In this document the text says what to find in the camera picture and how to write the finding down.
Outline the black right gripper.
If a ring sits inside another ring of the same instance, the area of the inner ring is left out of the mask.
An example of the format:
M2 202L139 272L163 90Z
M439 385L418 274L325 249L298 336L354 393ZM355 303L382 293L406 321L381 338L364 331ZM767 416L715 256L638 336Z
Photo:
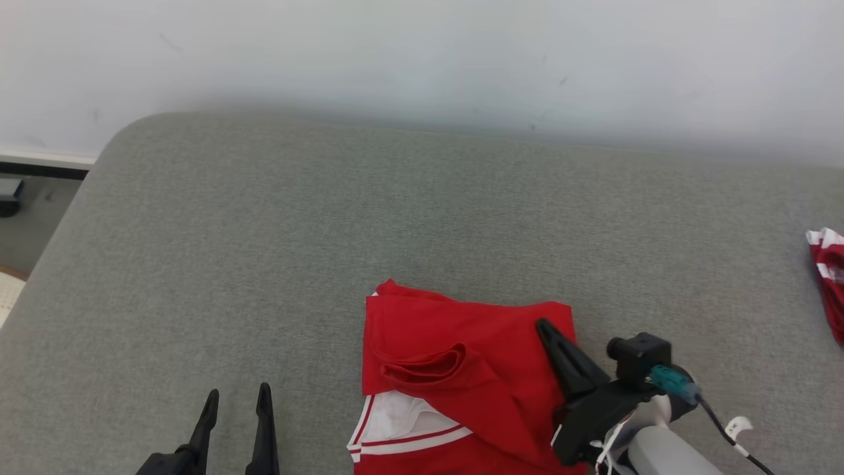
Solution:
M597 453L590 443L603 440L612 427L641 403L658 396L660 390L653 385L642 390L623 381L610 382L609 376L548 319L539 319L535 328L564 397L553 436L554 454L563 466L594 463Z

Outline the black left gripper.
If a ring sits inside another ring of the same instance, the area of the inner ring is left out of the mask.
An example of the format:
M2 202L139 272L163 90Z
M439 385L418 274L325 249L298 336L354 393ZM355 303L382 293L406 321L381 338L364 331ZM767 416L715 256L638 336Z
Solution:
M211 431L217 422L220 394L211 390L194 427L188 447L176 452L151 454L136 474L199 474L200 462L207 462ZM256 402L257 428L251 461L245 474L280 474L278 446L272 392L268 383L262 383Z

